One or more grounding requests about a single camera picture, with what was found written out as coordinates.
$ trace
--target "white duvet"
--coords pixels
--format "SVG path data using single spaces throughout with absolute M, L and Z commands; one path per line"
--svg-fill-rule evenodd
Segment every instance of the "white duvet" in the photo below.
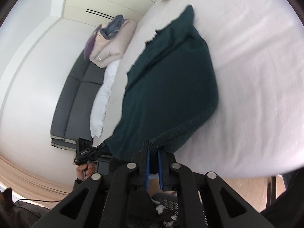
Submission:
M 145 41 L 187 4 L 209 46 L 219 104 L 175 153 L 177 161 L 226 178 L 270 176 L 303 166 L 304 28 L 286 0 L 157 1 L 122 58 L 103 134 L 93 144 L 111 136 L 119 122 L 127 72 Z
M 113 86 L 120 61 L 121 59 L 115 60 L 107 66 L 104 72 L 103 84 L 95 96 L 90 117 L 90 130 L 92 138 L 100 138 L 102 134 L 105 113 L 111 95 L 111 88 Z

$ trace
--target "gray sofa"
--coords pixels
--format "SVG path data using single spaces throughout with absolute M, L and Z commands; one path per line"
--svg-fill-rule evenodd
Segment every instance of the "gray sofa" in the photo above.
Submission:
M 92 141 L 90 115 L 95 96 L 103 83 L 105 68 L 85 60 L 83 52 L 76 60 L 61 91 L 51 126 L 51 145 L 75 150 L 78 138 Z

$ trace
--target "wooden floor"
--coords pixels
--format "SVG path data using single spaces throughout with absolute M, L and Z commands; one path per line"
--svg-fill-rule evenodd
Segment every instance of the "wooden floor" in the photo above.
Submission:
M 224 179 L 240 196 L 242 196 L 258 212 L 266 208 L 267 184 L 269 178 Z M 276 176 L 277 197 L 285 191 L 283 178 Z M 159 192 L 158 179 L 151 179 L 148 193 L 152 196 Z

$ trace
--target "dark green towel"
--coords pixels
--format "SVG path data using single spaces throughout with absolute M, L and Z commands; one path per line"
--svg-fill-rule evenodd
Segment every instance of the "dark green towel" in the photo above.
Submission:
M 193 18 L 189 5 L 146 43 L 129 71 L 122 118 L 105 140 L 116 158 L 131 160 L 144 139 L 175 152 L 215 111 L 214 70 Z

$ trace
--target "blue denim cloth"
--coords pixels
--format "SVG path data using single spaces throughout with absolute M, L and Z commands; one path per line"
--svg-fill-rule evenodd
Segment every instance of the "blue denim cloth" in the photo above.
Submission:
M 100 33 L 101 35 L 110 40 L 119 32 L 121 26 L 125 22 L 122 14 L 115 16 L 115 18 L 107 25 L 106 28 L 101 28 Z

